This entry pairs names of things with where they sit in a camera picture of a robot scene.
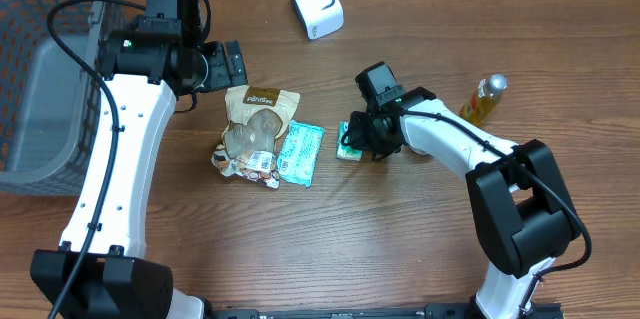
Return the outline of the teal tissue pack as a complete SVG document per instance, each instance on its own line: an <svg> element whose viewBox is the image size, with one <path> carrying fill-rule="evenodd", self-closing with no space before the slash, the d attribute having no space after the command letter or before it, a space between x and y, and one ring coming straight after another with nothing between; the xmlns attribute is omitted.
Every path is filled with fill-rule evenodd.
<svg viewBox="0 0 640 319"><path fill-rule="evenodd" d="M356 150L342 144L342 138L344 134L347 132L348 126L349 124L346 121L342 121L339 124L336 158L341 160L360 161L362 158L361 150Z"/></svg>

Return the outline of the beige brown snack bag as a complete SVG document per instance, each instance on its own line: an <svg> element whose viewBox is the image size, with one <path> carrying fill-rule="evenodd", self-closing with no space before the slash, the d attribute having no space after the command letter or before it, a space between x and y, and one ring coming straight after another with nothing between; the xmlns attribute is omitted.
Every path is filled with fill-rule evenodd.
<svg viewBox="0 0 640 319"><path fill-rule="evenodd" d="M221 175L277 189L276 141L288 129L299 101L298 93L276 88L241 85L228 89L228 125L211 157Z"/></svg>

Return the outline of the teal wipes packet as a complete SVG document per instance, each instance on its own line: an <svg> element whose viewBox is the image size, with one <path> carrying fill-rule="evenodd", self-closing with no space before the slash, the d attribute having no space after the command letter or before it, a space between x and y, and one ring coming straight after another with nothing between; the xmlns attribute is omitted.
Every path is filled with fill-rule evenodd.
<svg viewBox="0 0 640 319"><path fill-rule="evenodd" d="M277 167L280 177L288 183L312 185L317 158L325 129L292 120L283 142Z"/></svg>

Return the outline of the yellow dish soap bottle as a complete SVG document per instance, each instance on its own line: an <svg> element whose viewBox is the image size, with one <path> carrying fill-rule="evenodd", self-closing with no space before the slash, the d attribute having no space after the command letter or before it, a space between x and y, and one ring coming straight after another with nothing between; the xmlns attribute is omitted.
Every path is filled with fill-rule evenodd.
<svg viewBox="0 0 640 319"><path fill-rule="evenodd" d="M461 107L459 116L481 127L500 102L508 80L503 74L493 74L482 79L471 98Z"/></svg>

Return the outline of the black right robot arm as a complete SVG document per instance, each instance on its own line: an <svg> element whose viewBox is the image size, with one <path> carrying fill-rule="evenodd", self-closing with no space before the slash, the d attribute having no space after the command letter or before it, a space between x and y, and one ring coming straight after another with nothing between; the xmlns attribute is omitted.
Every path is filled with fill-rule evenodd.
<svg viewBox="0 0 640 319"><path fill-rule="evenodd" d="M351 114L342 145L369 152L375 161L407 146L466 181L488 270L468 302L428 304L424 317L563 317L560 305L534 302L535 290L546 275L583 265L592 242L549 147L483 131L431 91L406 90L383 62L355 82L366 109Z"/></svg>

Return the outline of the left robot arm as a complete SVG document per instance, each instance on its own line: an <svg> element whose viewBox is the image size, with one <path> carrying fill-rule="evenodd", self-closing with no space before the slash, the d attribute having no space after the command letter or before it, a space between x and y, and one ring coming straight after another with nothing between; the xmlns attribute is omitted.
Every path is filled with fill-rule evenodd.
<svg viewBox="0 0 640 319"><path fill-rule="evenodd" d="M30 275L63 318L209 318L209 301L179 291L146 259L146 211L159 146L181 96L246 83L235 41L209 39L208 0L146 0L85 70L101 91L82 191L56 250Z"/></svg>

